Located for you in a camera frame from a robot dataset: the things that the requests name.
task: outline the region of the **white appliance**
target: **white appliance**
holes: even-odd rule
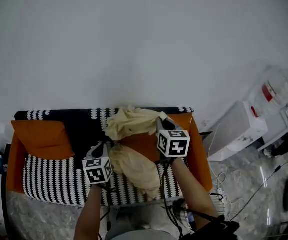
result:
[[[212,131],[203,141],[208,160],[223,161],[262,137],[267,126],[265,119],[254,116],[247,102],[237,101]]]

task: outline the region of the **beige cloth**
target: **beige cloth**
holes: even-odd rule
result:
[[[124,174],[142,194],[154,199],[160,181],[156,165],[129,147],[117,144],[109,153],[114,172]]]
[[[121,108],[118,113],[107,119],[106,136],[113,141],[134,135],[148,133],[152,135],[156,131],[156,119],[167,118],[164,112],[158,113],[142,108]]]

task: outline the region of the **black and white patterned sofa cover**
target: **black and white patterned sofa cover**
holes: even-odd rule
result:
[[[191,113],[188,107],[149,108],[167,114]],[[75,156],[63,160],[45,160],[27,155],[23,172],[24,192],[30,198],[43,202],[62,205],[84,206],[91,186],[88,184],[82,169],[82,160],[92,146],[98,141],[105,141],[108,149],[114,142],[105,135],[107,118],[116,114],[118,109],[68,109],[68,110],[34,110],[19,111],[15,120],[49,120],[64,123]],[[164,167],[157,164],[159,177]],[[116,189],[111,194],[111,205],[126,206],[151,202],[146,195],[139,193],[124,175],[113,172],[110,178],[111,187]],[[182,196],[181,190],[168,168],[165,179],[165,197],[178,199]],[[102,206],[107,206],[106,192],[102,192]]]

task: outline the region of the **human arm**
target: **human arm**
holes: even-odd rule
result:
[[[171,164],[171,168],[188,208],[199,213],[218,217],[208,193],[191,174],[181,159],[175,159]],[[194,215],[194,219],[197,230],[209,222],[197,215]]]
[[[74,240],[97,240],[100,225],[102,189],[93,185],[86,204],[78,218]]]

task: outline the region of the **white wall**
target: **white wall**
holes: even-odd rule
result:
[[[0,0],[0,146],[23,109],[190,106],[206,129],[265,63],[288,67],[288,0]]]

